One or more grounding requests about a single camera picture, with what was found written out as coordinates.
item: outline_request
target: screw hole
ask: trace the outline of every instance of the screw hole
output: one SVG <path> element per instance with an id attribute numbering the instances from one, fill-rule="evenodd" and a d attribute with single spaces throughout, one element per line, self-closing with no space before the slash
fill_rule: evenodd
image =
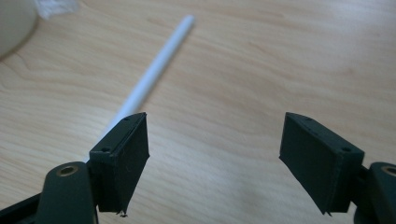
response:
<path id="1" fill-rule="evenodd" d="M 396 177 L 396 167 L 393 166 L 383 166 L 382 170 L 388 175 L 393 175 Z"/>
<path id="2" fill-rule="evenodd" d="M 58 170 L 58 172 L 56 172 L 56 175 L 58 175 L 58 176 L 68 176 L 68 175 L 72 175 L 77 170 L 78 170 L 77 166 L 66 166 L 66 167 Z"/>
<path id="3" fill-rule="evenodd" d="M 345 152 L 350 152 L 350 151 L 352 151 L 352 149 L 350 149 L 349 147 L 343 147 L 342 149 L 343 149 L 343 151 L 345 151 Z"/>

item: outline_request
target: wood grain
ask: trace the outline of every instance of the wood grain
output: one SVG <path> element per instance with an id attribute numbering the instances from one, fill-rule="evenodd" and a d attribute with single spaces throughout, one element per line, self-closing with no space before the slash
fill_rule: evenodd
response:
<path id="1" fill-rule="evenodd" d="M 101 223 L 352 223 L 278 159 L 287 111 L 396 162 L 396 2 L 80 1 L 0 62 L 0 208 L 81 161 L 178 22 L 190 36 L 142 111 L 151 157 Z"/>

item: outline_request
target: white straw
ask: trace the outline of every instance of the white straw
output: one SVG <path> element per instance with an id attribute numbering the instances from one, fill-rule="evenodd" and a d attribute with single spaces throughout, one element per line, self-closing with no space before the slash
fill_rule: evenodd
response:
<path id="1" fill-rule="evenodd" d="M 121 119 L 138 111 L 139 107 L 143 104 L 146 97 L 149 95 L 149 92 L 154 87 L 156 81 L 163 73 L 164 68 L 169 64 L 178 47 L 189 33 L 193 23 L 194 17 L 191 15 L 186 16 L 183 21 L 181 21 L 161 51 L 157 54 L 157 57 L 152 61 L 151 65 L 146 70 L 146 73 L 134 86 L 134 89 L 125 100 L 122 108 L 119 110 L 119 113 L 105 129 L 103 136 L 105 136 Z"/>

